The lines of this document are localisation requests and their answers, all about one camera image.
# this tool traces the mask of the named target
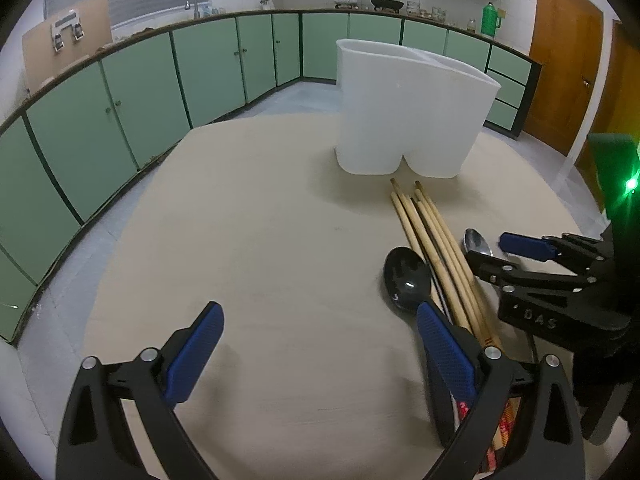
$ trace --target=silver bolt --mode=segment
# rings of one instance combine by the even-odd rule
[[[140,359],[143,361],[150,363],[158,357],[158,350],[155,348],[145,348],[142,352],[140,352]]]
[[[500,357],[502,356],[502,352],[500,352],[499,348],[496,348],[495,346],[488,346],[487,348],[484,349],[484,355],[486,355],[489,359],[500,359]]]
[[[95,365],[97,365],[97,364],[98,364],[98,359],[96,359],[93,356],[85,357],[82,360],[82,368],[84,368],[85,370],[91,370],[91,368],[94,368]]]
[[[556,368],[560,365],[560,359],[558,359],[553,354],[549,354],[548,356],[546,356],[545,361],[546,361],[546,364],[548,364],[549,366],[552,366],[553,368]]]

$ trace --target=kitchen sink faucet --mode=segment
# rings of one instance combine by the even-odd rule
[[[193,19],[197,20],[200,17],[200,11],[198,10],[198,0],[193,0],[194,1],[194,6],[193,6]],[[187,3],[184,5],[184,10],[189,10],[191,9],[191,3],[190,0],[187,0]]]

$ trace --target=bundle of chopsticks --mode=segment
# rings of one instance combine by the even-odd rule
[[[494,313],[489,310],[486,298],[468,266],[458,242],[447,227],[440,212],[419,181],[415,182],[415,199],[402,192],[398,182],[391,179],[394,191],[391,200],[404,228],[412,250],[431,264],[434,278],[443,292],[443,301],[438,300],[435,284],[432,285],[434,303],[444,311],[446,308],[451,320],[458,326],[471,332],[482,346],[501,347],[500,338],[492,331],[487,319]],[[468,407],[457,403],[460,420],[466,415]],[[517,404],[514,400],[505,406],[500,419],[492,447],[487,452],[488,469],[494,470],[496,456],[501,456],[509,439],[515,420]]]

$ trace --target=green thermos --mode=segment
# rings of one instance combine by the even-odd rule
[[[495,37],[495,29],[500,28],[502,25],[502,18],[498,16],[498,11],[495,9],[494,4],[489,2],[484,9],[482,9],[482,26],[480,32],[486,36]]]

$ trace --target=table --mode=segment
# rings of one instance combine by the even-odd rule
[[[341,170],[337,125],[291,114],[192,130],[147,187],[98,288],[84,353],[103,363],[160,347],[209,300],[222,305],[222,339],[175,410],[221,480],[413,480],[441,451],[420,344],[383,291],[385,256],[406,245],[391,176]],[[404,163],[393,176],[407,192],[418,178]],[[490,134],[458,177],[420,180],[455,236],[475,227],[494,250],[503,231],[579,232]],[[529,357],[521,333],[501,324],[500,335],[510,357]],[[149,472],[165,478],[126,410]]]

